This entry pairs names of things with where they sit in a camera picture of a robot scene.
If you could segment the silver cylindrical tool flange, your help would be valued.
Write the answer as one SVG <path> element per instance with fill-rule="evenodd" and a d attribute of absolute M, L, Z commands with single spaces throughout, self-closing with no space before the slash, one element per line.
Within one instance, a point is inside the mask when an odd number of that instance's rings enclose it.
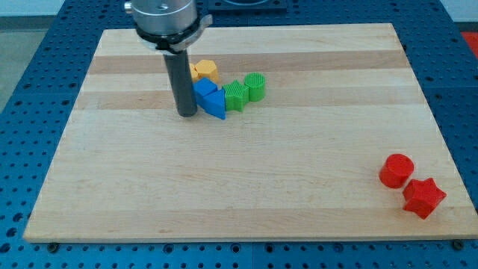
<path fill-rule="evenodd" d="M 213 23 L 211 15 L 199 14 L 195 0 L 128 0 L 124 10 L 141 42 L 162 53 L 187 50 Z"/>

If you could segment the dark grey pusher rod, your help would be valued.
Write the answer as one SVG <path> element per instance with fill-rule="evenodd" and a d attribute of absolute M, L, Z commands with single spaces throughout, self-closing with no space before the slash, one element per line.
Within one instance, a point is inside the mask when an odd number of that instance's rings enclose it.
<path fill-rule="evenodd" d="M 175 55 L 164 55 L 164 61 L 176 103 L 181 117 L 192 117 L 197 112 L 193 82 L 186 50 Z"/>

